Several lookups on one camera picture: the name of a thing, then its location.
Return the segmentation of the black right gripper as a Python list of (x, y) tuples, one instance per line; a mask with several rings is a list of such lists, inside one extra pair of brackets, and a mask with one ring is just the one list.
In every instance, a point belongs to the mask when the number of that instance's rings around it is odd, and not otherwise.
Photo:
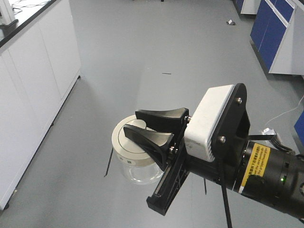
[(233, 188), (247, 141), (250, 128), (247, 111), (224, 111), (212, 135), (211, 147), (215, 150), (213, 162), (190, 156), (186, 151), (184, 132), (190, 122), (189, 109), (139, 109), (135, 111), (135, 116), (155, 131), (125, 124), (125, 137), (148, 153), (165, 174), (153, 195), (147, 198), (148, 207), (165, 215), (188, 174), (192, 172), (221, 186), (225, 214), (230, 215), (227, 190)]

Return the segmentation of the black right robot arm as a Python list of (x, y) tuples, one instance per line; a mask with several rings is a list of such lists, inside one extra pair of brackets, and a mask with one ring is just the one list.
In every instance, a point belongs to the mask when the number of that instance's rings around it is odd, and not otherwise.
[(213, 161), (192, 155), (186, 131), (194, 123), (185, 108), (163, 114), (139, 110), (143, 129), (126, 124), (125, 136), (136, 143), (164, 172), (154, 193), (147, 198), (152, 210), (165, 215), (189, 173), (222, 188), (228, 227), (231, 217), (227, 190), (275, 210), (304, 219), (304, 158), (278, 143), (274, 135), (249, 135), (246, 110), (227, 109), (211, 135)]

